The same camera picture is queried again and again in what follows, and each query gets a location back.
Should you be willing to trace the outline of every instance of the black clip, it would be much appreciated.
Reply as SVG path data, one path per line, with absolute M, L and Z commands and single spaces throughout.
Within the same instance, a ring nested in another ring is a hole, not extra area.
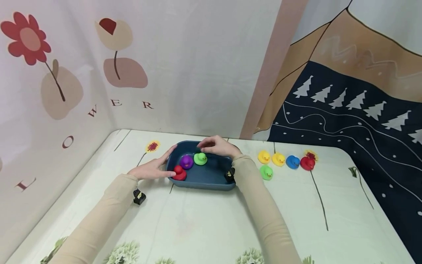
M 235 168 L 230 168 L 228 172 L 224 173 L 224 178 L 228 183 L 235 182 Z
M 133 202 L 138 205 L 141 205 L 142 202 L 146 199 L 146 195 L 142 193 L 139 189 L 133 191 L 133 196 L 135 197 L 133 199 Z

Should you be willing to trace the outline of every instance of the yellow rubber duck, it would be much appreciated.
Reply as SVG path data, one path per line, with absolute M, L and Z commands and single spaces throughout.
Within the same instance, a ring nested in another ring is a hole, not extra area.
M 270 154 L 265 150 L 261 150 L 258 154 L 258 160 L 262 164 L 270 163 L 270 158 L 271 158 Z
M 273 163 L 274 163 L 276 166 L 279 166 L 279 167 L 283 166 L 283 165 L 284 165 L 284 163 L 285 163 L 285 161 L 286 161 L 286 158 L 284 157 L 284 155 L 283 155 L 283 154 L 281 154 L 281 153 L 279 153 L 279 152 L 276 152 L 276 153 L 273 155 Z

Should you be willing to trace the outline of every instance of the fabric backdrop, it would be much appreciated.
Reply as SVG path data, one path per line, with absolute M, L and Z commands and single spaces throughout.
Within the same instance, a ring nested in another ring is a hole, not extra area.
M 111 131 L 238 138 L 280 4 L 4 3 L 0 263 Z
M 345 150 L 422 262 L 422 2 L 310 1 L 254 139 Z

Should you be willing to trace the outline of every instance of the flower stem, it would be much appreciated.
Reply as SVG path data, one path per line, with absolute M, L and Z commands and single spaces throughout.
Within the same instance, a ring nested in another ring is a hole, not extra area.
M 314 185 L 316 188 L 316 192 L 318 193 L 319 196 L 319 200 L 321 201 L 321 205 L 322 205 L 322 212 L 324 213 L 324 219 L 325 219 L 325 226 L 327 227 L 327 231 L 328 231 L 328 224 L 327 224 L 327 217 L 325 216 L 325 208 L 324 208 L 324 204 L 322 203 L 322 199 L 321 199 L 321 195 L 319 194 L 319 190 L 318 190 L 318 186 L 315 183 L 315 179 L 314 179 L 314 175 L 312 174 L 312 171 L 310 171 L 311 176 L 312 176 L 312 180 L 314 181 Z
M 120 80 L 119 73 L 117 72 L 116 58 L 117 58 L 117 51 L 114 54 L 114 71 L 116 72 L 117 78 Z
M 137 167 L 139 166 L 139 164 L 141 163 L 143 157 L 145 156 L 146 152 L 142 155 L 141 160 L 138 162 L 138 164 L 136 165 Z
M 49 69 L 49 71 L 50 71 L 51 75 L 53 76 L 54 81 L 56 82 L 57 88 L 59 88 L 60 96 L 62 97 L 63 102 L 65 102 L 65 101 L 66 101 L 66 99 L 65 99 L 65 95 L 63 94 L 63 91 L 62 91 L 62 89 L 60 88 L 59 83 L 57 82 L 56 76 L 54 76 L 53 71 L 50 69 L 50 66 L 47 64 L 47 62 L 44 62 L 44 63 L 47 65 L 47 68 Z
M 354 171 L 357 171 L 357 172 L 359 173 L 359 182 L 360 182 L 360 186 L 362 187 L 363 193 L 365 194 L 365 196 L 366 196 L 366 198 L 367 198 L 367 200 L 368 200 L 369 204 L 371 205 L 371 207 L 372 207 L 372 209 L 373 209 L 373 205 L 372 205 L 371 201 L 369 200 L 368 195 L 367 195 L 367 194 L 366 194 L 366 192 L 365 192 L 365 189 L 363 188 L 363 185 L 362 185 L 362 176 L 360 175 L 359 170 L 358 170 L 356 167 L 352 167 L 352 169 L 353 169 Z

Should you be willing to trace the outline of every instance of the green rubber duck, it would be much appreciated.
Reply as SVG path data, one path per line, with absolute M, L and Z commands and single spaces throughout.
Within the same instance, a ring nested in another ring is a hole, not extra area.
M 268 165 L 263 165 L 260 168 L 261 176 L 264 180 L 271 180 L 273 178 L 273 169 L 270 168 Z
M 202 165 L 205 165 L 205 163 L 207 163 L 208 159 L 205 153 L 201 152 L 201 153 L 196 153 L 193 156 L 193 161 L 195 162 L 196 165 L 202 166 Z

